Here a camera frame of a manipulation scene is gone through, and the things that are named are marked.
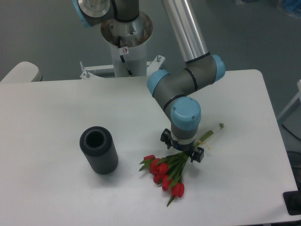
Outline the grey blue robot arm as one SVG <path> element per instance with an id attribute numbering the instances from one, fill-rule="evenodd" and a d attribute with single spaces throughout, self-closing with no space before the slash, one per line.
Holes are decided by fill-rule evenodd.
<path id="1" fill-rule="evenodd" d="M 83 25 L 100 25 L 111 48 L 116 77 L 148 77 L 148 90 L 171 123 L 161 141 L 200 162 L 204 152 L 193 144 L 201 108 L 190 94 L 220 80 L 225 75 L 225 65 L 207 49 L 190 2 L 163 1 L 185 61 L 185 68 L 174 74 L 147 65 L 146 42 L 152 35 L 153 24 L 139 9 L 139 1 L 75 0 L 73 5 Z"/>

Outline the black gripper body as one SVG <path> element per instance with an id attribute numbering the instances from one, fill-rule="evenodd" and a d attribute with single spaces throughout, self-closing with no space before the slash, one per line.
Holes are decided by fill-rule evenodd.
<path id="1" fill-rule="evenodd" d="M 182 152 L 184 152 L 185 154 L 187 154 L 188 156 L 192 156 L 192 155 L 193 155 L 193 152 L 194 152 L 194 148 L 193 148 L 194 141 L 195 141 L 195 140 L 192 140 L 191 142 L 186 143 L 186 144 L 180 144 L 180 143 L 178 142 L 178 140 L 173 140 L 173 141 L 172 141 L 172 146 L 173 146 L 173 148 L 175 148 L 176 150 L 182 151 Z"/>

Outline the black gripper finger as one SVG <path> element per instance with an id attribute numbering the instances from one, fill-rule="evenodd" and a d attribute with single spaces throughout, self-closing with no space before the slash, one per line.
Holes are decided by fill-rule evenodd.
<path id="1" fill-rule="evenodd" d="M 204 158 L 204 148 L 202 147 L 190 147 L 187 151 L 187 155 L 190 157 L 190 162 L 198 162 L 201 163 L 201 161 Z"/>
<path id="2" fill-rule="evenodd" d="M 172 139 L 171 131 L 168 129 L 164 129 L 161 134 L 160 141 L 165 143 L 168 149 L 174 146 L 174 140 Z"/>

